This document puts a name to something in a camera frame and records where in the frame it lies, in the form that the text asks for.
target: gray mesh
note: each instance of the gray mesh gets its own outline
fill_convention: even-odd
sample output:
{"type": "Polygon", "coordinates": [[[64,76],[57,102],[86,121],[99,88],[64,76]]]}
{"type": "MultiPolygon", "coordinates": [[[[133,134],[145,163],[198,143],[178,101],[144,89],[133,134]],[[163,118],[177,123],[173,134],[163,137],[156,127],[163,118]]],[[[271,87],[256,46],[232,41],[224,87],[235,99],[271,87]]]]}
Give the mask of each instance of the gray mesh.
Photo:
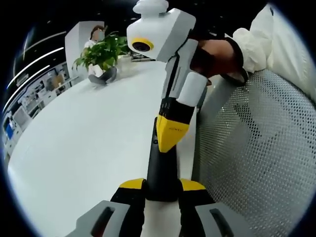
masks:
{"type": "Polygon", "coordinates": [[[214,98],[204,103],[193,179],[257,237],[287,236],[316,190],[315,107],[267,70],[232,91],[216,113],[214,98]]]}

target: hand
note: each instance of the hand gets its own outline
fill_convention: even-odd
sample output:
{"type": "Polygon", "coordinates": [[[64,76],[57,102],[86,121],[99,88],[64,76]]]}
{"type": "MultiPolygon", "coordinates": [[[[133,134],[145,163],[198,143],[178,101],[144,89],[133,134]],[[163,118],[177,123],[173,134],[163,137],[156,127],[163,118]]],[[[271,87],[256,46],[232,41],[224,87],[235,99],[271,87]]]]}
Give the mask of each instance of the hand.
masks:
{"type": "Polygon", "coordinates": [[[226,40],[202,40],[198,47],[208,55],[202,56],[196,51],[191,69],[210,78],[218,74],[238,72],[238,65],[233,47],[226,40]]]}

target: camera lens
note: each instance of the camera lens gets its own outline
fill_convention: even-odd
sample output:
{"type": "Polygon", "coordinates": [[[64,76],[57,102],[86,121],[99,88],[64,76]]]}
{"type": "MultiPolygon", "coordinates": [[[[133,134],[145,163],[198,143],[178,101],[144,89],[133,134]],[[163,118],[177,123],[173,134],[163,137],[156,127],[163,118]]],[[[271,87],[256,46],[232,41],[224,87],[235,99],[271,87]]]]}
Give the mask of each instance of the camera lens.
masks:
{"type": "Polygon", "coordinates": [[[143,43],[143,42],[135,42],[132,45],[136,50],[141,51],[141,52],[147,52],[149,51],[151,48],[148,44],[143,43]]]}

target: yellow plastic part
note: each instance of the yellow plastic part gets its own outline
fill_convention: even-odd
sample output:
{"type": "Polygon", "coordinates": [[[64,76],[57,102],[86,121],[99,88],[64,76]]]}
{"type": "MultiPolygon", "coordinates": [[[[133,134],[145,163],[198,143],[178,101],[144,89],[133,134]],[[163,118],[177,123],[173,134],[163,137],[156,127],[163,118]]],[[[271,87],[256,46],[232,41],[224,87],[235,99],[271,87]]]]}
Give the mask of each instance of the yellow plastic part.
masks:
{"type": "Polygon", "coordinates": [[[168,120],[158,115],[156,130],[159,150],[166,153],[184,137],[189,130],[189,124],[168,120]]]}
{"type": "Polygon", "coordinates": [[[132,44],[138,43],[138,42],[147,44],[147,45],[149,46],[150,50],[152,50],[152,49],[154,48],[154,44],[151,43],[151,42],[150,42],[148,39],[146,39],[146,38],[134,38],[134,39],[132,40],[132,44]]]}
{"type": "Polygon", "coordinates": [[[196,181],[192,181],[188,179],[180,179],[180,181],[182,183],[183,191],[194,191],[194,190],[205,189],[205,187],[202,184],[196,181]]]}
{"type": "Polygon", "coordinates": [[[143,178],[128,180],[122,183],[119,187],[126,189],[142,189],[143,180],[143,178]]]}

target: green leaves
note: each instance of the green leaves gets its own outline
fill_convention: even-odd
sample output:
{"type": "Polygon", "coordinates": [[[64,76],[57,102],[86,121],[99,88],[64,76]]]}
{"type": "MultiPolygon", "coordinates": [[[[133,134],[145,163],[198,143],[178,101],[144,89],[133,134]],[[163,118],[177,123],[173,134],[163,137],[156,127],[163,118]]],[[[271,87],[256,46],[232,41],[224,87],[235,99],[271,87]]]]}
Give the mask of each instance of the green leaves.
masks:
{"type": "Polygon", "coordinates": [[[99,65],[102,70],[106,71],[115,66],[119,55],[128,52],[127,38],[118,36],[116,32],[111,32],[102,42],[93,47],[85,48],[80,58],[74,61],[74,65],[76,65],[76,70],[79,65],[83,65],[87,69],[90,64],[99,65]]]}

